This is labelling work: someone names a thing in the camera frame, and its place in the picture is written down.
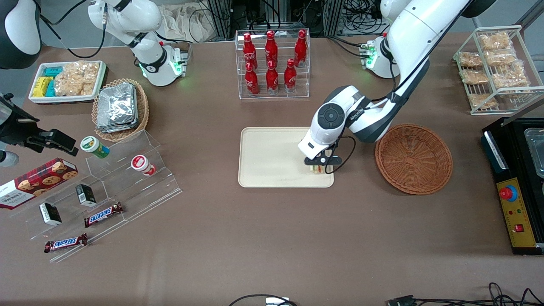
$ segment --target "wicker basket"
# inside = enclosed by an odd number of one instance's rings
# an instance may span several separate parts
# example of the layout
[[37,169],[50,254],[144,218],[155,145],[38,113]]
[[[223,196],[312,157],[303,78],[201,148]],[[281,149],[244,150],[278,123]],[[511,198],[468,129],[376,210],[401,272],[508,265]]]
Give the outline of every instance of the wicker basket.
[[[102,133],[97,128],[95,129],[96,134],[104,139],[109,140],[111,142],[119,142],[127,137],[130,137],[141,130],[145,129],[145,126],[147,125],[147,121],[149,120],[149,104],[147,103],[147,96],[145,95],[145,92],[143,88],[141,87],[138,82],[134,81],[133,79],[116,79],[113,82],[110,82],[106,84],[104,87],[113,87],[117,86],[123,82],[127,82],[130,84],[133,84],[136,87],[136,98],[138,102],[138,118],[140,118],[140,125],[138,125],[137,128],[133,128],[130,130],[124,130],[119,132],[113,132],[113,133]],[[94,122],[96,126],[96,118],[98,116],[98,96],[95,97],[95,101],[92,103],[92,122]]]
[[440,137],[415,124],[393,126],[376,145],[376,163],[385,179],[410,194],[431,194],[452,176],[452,155]]

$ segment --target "aluminum foil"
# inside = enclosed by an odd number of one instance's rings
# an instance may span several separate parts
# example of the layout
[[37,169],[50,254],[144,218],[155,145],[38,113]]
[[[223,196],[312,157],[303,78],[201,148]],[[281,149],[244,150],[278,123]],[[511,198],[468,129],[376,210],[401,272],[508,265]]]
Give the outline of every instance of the aluminum foil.
[[106,87],[98,95],[96,127],[104,133],[129,130],[139,124],[134,85],[124,82]]

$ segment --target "brown table surface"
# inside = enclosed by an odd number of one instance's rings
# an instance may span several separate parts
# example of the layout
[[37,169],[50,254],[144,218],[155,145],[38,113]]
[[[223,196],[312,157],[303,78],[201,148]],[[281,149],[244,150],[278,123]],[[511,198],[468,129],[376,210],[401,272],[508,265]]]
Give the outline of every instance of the brown table surface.
[[[183,193],[60,264],[36,251],[25,224],[0,211],[0,304],[228,305],[242,295],[269,293],[301,306],[382,305],[408,294],[487,298],[490,281],[515,296],[527,286],[544,296],[544,258],[511,254],[480,146],[480,130],[498,117],[468,114],[451,61],[466,37],[448,34],[440,43],[394,120],[432,129],[452,152],[450,182],[427,196],[389,185],[375,164],[374,144],[362,143],[330,188],[239,186],[243,128],[308,126],[338,86],[355,85],[369,97],[390,91],[391,80],[363,71],[356,57],[326,39],[312,39],[310,98],[293,101],[240,101],[232,42],[194,45],[187,77],[164,88],[144,79],[129,48],[104,48],[96,59],[108,64],[108,81],[132,78],[144,87],[147,130],[162,144]],[[67,51],[48,47],[39,58],[68,60]],[[75,139],[94,134],[90,104],[26,101],[24,108],[42,128]],[[2,169],[0,183],[54,157],[84,167],[89,156],[12,150],[21,162]]]

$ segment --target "red bottle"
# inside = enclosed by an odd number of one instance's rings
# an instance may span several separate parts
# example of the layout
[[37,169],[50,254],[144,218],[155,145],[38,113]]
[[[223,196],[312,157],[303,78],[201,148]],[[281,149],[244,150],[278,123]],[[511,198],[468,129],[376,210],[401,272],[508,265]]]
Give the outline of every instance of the red bottle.
[[304,67],[306,65],[306,51],[308,43],[306,42],[306,30],[299,31],[299,38],[295,43],[295,66]]
[[251,42],[251,35],[249,33],[244,33],[244,59],[246,63],[251,63],[253,69],[257,69],[257,51],[253,42]]
[[259,94],[259,82],[257,74],[253,71],[253,64],[245,63],[245,85],[248,88],[250,97],[256,97]]
[[273,60],[277,67],[277,44],[274,40],[274,31],[267,32],[267,43],[264,45],[267,62]]
[[274,61],[269,60],[267,62],[268,64],[268,71],[267,71],[267,90],[269,95],[276,95],[279,91],[278,86],[278,76],[276,71],[276,64],[274,64]]
[[295,69],[295,60],[289,58],[287,60],[287,68],[285,69],[284,82],[285,82],[285,92],[292,94],[295,92],[296,85],[296,69]]

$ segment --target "cookie box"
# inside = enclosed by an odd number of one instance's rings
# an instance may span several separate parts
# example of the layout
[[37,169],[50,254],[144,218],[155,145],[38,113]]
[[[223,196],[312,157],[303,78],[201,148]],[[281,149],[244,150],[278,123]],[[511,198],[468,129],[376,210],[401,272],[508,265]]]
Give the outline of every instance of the cookie box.
[[55,158],[0,186],[0,208],[14,209],[77,174],[75,165]]

